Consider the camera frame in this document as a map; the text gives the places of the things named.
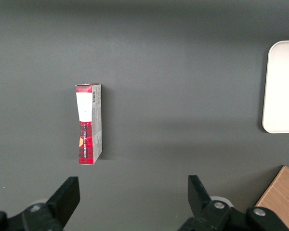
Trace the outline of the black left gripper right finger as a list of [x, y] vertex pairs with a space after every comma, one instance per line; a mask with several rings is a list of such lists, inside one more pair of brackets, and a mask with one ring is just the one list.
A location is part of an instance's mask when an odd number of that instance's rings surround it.
[[245, 213], [222, 200], [210, 198], [197, 175], [188, 176], [188, 202], [193, 216], [180, 231], [288, 231], [289, 228], [272, 210], [249, 207]]

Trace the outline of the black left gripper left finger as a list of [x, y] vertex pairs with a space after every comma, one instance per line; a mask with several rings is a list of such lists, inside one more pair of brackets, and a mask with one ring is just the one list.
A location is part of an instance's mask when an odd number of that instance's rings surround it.
[[80, 202], [79, 178], [68, 177], [45, 202], [13, 217], [0, 211], [0, 231], [62, 231]]

